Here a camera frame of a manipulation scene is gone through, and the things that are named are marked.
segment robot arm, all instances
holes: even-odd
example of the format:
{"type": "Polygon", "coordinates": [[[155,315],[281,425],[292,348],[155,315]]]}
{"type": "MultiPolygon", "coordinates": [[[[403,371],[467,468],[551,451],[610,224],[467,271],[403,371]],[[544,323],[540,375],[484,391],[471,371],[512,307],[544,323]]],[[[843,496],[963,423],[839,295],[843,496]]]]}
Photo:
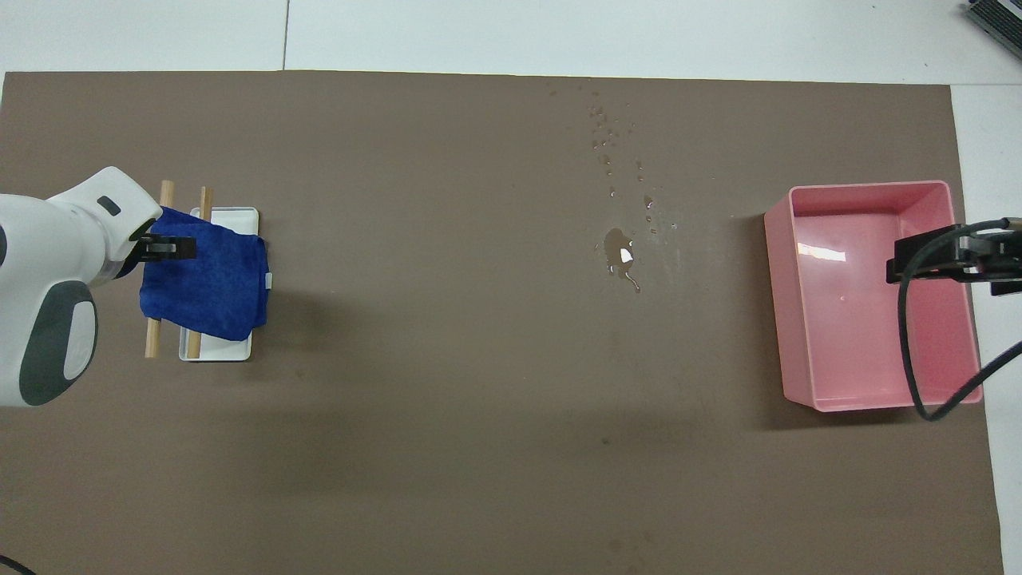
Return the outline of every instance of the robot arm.
{"type": "Polygon", "coordinates": [[[47,200],[0,194],[0,405],[41,405],[85,372],[96,345],[89,287],[130,271],[161,209],[105,167],[47,200]]]}

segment pink bin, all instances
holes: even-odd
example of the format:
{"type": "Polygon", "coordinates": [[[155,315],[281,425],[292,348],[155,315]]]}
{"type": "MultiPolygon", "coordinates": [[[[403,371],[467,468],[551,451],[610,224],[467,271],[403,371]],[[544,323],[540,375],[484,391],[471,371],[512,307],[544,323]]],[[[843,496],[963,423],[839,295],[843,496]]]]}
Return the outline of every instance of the pink bin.
{"type": "MultiPolygon", "coordinates": [[[[764,221],[785,397],[820,412],[912,405],[885,265],[895,239],[955,223],[947,184],[794,187],[764,221]]],[[[908,320],[923,401],[943,403],[979,369],[966,286],[913,281],[908,320]]]]}

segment brown mat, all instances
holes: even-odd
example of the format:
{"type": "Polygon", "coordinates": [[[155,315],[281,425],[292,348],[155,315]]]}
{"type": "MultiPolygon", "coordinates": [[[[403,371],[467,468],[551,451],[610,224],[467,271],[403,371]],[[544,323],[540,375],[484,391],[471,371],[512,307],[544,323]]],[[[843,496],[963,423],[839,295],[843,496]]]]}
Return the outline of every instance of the brown mat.
{"type": "Polygon", "coordinates": [[[141,274],[95,291],[91,370],[0,412],[0,548],[40,573],[1002,569],[982,406],[817,414],[774,333],[762,212],[960,193],[946,87],[7,75],[0,189],[107,164],[259,207],[270,323],[144,362],[141,274]]]}

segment blue cloth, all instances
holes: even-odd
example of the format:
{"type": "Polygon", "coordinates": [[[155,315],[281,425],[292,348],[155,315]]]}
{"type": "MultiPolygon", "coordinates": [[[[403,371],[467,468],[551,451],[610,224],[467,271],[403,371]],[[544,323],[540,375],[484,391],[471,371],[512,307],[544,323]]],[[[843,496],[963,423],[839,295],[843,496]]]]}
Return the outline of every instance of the blue cloth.
{"type": "Polygon", "coordinates": [[[266,244],[164,207],[151,233],[195,238],[195,258],[145,263],[142,314],[193,332],[240,342],[266,324],[266,244]]]}

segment water droplet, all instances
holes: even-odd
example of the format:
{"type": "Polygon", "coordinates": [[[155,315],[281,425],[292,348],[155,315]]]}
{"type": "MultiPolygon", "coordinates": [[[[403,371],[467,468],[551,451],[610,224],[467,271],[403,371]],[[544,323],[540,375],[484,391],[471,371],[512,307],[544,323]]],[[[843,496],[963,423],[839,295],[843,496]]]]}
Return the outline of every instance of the water droplet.
{"type": "Polygon", "coordinates": [[[603,250],[607,255],[607,271],[611,275],[631,281],[632,285],[635,286],[636,294],[638,294],[641,287],[631,274],[632,266],[635,263],[633,243],[631,237],[626,237],[620,228],[615,227],[604,236],[603,250]]]}

